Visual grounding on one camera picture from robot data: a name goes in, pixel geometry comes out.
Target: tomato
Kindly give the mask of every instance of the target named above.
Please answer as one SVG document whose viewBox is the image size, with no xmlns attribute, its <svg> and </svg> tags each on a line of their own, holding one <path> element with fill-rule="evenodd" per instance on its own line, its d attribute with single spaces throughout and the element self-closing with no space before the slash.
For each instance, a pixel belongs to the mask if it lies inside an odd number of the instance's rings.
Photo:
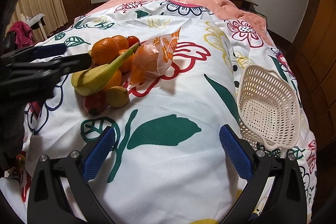
<svg viewBox="0 0 336 224">
<path fill-rule="evenodd" d="M 134 45 L 135 43 L 137 42 L 140 42 L 139 38 L 135 37 L 135 36 L 130 36 L 130 37 L 127 37 L 127 40 L 128 40 L 128 44 L 129 46 L 131 47 L 132 45 Z"/>
<path fill-rule="evenodd" d="M 99 115 L 106 109 L 105 97 L 102 91 L 84 97 L 84 108 L 89 115 Z"/>
</svg>

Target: orange plastic wrapper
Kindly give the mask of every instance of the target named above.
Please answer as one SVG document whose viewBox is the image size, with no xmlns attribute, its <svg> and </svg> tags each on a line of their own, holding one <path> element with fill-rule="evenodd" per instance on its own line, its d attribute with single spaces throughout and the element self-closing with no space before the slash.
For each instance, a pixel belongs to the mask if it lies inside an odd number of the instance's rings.
<svg viewBox="0 0 336 224">
<path fill-rule="evenodd" d="M 138 48 L 131 69 L 131 84 L 164 75 L 173 62 L 180 30 L 181 28 L 174 33 L 151 38 Z"/>
</svg>

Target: metal screw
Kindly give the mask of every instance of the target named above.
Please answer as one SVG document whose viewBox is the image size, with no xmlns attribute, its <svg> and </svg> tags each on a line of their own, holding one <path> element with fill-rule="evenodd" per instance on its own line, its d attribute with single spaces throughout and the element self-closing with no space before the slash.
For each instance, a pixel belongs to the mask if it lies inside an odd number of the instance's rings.
<svg viewBox="0 0 336 224">
<path fill-rule="evenodd" d="M 71 153 L 70 153 L 70 157 L 71 158 L 77 158 L 79 156 L 79 152 L 78 151 L 72 151 Z"/>
<path fill-rule="evenodd" d="M 256 153 L 257 153 L 258 157 L 264 157 L 266 155 L 265 152 L 262 151 L 262 150 L 257 150 Z"/>
<path fill-rule="evenodd" d="M 43 71 L 43 73 L 41 73 L 41 76 L 45 77 L 45 76 L 50 75 L 51 73 L 52 73 L 52 71 L 49 69 L 49 70 Z"/>
<path fill-rule="evenodd" d="M 68 73 L 71 69 L 69 67 L 64 68 L 63 73 Z"/>
<path fill-rule="evenodd" d="M 40 156 L 40 161 L 46 161 L 48 159 L 47 155 Z"/>
<path fill-rule="evenodd" d="M 290 160 L 296 160 L 296 157 L 295 157 L 293 154 L 289 154 L 289 155 L 288 155 L 288 158 L 289 158 Z"/>
</svg>

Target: plastic basket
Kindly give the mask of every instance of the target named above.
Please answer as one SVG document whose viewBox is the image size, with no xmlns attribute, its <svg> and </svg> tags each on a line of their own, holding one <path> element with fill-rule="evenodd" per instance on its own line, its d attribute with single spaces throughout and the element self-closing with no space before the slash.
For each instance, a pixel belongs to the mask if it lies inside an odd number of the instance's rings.
<svg viewBox="0 0 336 224">
<path fill-rule="evenodd" d="M 300 108 L 290 85 L 273 70 L 248 65 L 243 71 L 237 97 L 243 139 L 256 148 L 293 148 L 300 132 Z"/>
</svg>

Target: bed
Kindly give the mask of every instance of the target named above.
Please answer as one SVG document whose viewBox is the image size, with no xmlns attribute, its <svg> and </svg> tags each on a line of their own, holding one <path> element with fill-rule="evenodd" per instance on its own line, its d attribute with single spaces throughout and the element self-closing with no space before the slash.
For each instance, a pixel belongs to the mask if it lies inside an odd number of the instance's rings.
<svg viewBox="0 0 336 224">
<path fill-rule="evenodd" d="M 55 87 L 53 99 L 27 105 L 20 164 L 0 179 L 1 191 L 24 222 L 39 157 L 65 157 L 81 150 L 106 126 L 115 128 L 118 148 L 89 184 L 117 223 L 215 224 L 225 216 L 246 185 L 218 137 L 220 127 L 229 124 L 244 138 L 227 106 L 227 100 L 236 99 L 243 68 L 255 63 L 277 71 L 300 98 L 295 76 L 263 18 L 229 0 L 111 0 L 38 45 L 65 43 L 66 55 L 73 55 L 87 52 L 104 37 L 135 35 L 145 41 L 180 27 L 173 64 L 163 76 L 135 85 L 125 77 L 127 106 L 88 116 L 69 75 Z M 223 90 L 227 98 L 220 97 Z M 301 107 L 297 145 L 281 155 L 269 153 L 297 158 L 307 221 L 315 195 L 315 152 Z M 83 218 L 66 181 L 63 186 L 75 215 Z M 255 214 L 260 214 L 271 186 L 269 179 Z"/>
</svg>

